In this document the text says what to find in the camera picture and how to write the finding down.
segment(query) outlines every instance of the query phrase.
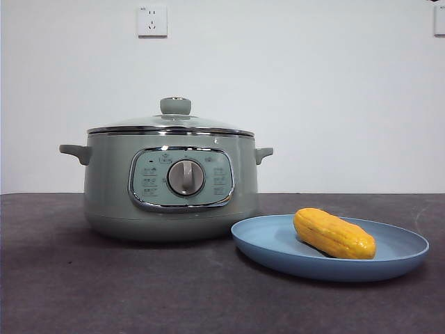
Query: glass lid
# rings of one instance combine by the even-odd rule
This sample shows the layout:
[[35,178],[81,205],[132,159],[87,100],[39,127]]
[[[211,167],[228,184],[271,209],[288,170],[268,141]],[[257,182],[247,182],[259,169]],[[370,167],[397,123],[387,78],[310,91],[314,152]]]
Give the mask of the glass lid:
[[215,120],[190,116],[192,102],[183,97],[167,97],[161,100],[161,115],[132,118],[106,127],[88,130],[88,134],[107,132],[204,132],[217,134],[239,134],[253,137],[249,131]]

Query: stainless steel rim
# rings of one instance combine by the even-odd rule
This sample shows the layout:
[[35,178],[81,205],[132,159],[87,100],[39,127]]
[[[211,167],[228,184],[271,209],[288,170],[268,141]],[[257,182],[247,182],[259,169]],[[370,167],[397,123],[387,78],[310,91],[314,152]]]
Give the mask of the stainless steel rim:
[[245,134],[226,134],[218,132],[190,132],[184,130],[165,131],[132,131],[132,132],[95,132],[88,134],[88,138],[93,136],[208,136],[208,137],[237,137],[254,140],[254,136]]
[[102,134],[102,133],[114,133],[131,134],[133,132],[204,132],[212,134],[238,134],[242,136],[253,137],[254,133],[244,130],[236,129],[223,129],[219,127],[151,127],[151,126],[120,126],[120,127],[95,127],[89,129],[87,134]]

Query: wall outlet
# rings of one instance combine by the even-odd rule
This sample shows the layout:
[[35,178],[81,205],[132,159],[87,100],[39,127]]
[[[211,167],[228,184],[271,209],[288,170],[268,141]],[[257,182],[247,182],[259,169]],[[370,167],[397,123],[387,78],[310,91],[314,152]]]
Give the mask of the wall outlet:
[[434,8],[434,35],[445,37],[445,4]]
[[139,37],[167,37],[167,6],[149,5],[138,8]]

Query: tabletop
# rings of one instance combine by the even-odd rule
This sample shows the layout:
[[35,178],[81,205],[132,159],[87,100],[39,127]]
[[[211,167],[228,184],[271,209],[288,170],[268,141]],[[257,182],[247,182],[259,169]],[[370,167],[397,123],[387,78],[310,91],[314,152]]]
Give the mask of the tabletop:
[[443,333],[445,194],[260,194],[261,214],[320,207],[407,228],[425,262],[374,283],[267,269],[230,235],[151,244],[93,232],[80,193],[1,196],[1,332]]

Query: lid knob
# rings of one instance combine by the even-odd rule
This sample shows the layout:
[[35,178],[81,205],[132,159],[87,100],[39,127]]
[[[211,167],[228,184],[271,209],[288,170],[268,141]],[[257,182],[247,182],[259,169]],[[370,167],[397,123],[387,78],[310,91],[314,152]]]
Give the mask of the lid knob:
[[160,105],[164,115],[188,115],[192,109],[192,102],[184,97],[166,97]]

